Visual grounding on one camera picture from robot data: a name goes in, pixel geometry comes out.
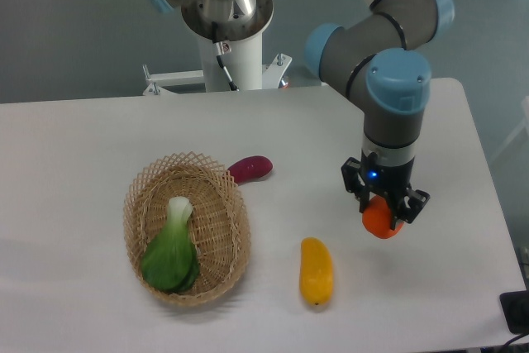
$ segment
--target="wicker basket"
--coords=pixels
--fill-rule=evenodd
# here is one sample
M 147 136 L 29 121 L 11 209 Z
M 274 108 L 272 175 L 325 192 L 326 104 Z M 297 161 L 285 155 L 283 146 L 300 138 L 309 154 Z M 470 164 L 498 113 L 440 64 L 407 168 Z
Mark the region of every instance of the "wicker basket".
M 163 293 L 141 276 L 141 257 L 166 220 L 170 198 L 185 196 L 193 205 L 188 222 L 197 247 L 200 275 L 183 293 Z M 212 301 L 231 289 L 250 256 L 250 227 L 245 204 L 233 178 L 210 157 L 175 154 L 138 174 L 125 199 L 126 250 L 141 283 L 157 298 L 179 306 Z

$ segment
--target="orange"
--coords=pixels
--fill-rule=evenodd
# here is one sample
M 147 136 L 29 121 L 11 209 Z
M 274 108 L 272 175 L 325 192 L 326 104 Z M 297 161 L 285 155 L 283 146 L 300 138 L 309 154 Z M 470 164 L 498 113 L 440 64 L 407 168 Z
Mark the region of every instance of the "orange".
M 365 229 L 377 236 L 379 239 L 388 239 L 395 236 L 403 227 L 400 222 L 394 231 L 391 230 L 391 210 L 388 204 L 380 196 L 374 196 L 362 215 L 362 223 Z

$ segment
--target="bok choy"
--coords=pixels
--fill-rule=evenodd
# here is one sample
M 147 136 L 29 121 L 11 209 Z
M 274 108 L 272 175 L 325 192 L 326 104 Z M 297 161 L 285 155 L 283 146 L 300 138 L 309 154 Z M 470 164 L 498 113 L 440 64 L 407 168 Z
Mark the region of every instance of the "bok choy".
M 141 259 L 143 279 L 153 288 L 181 293 L 193 286 L 200 272 L 197 250 L 189 239 L 193 206 L 187 198 L 171 198 L 167 222 L 149 243 Z

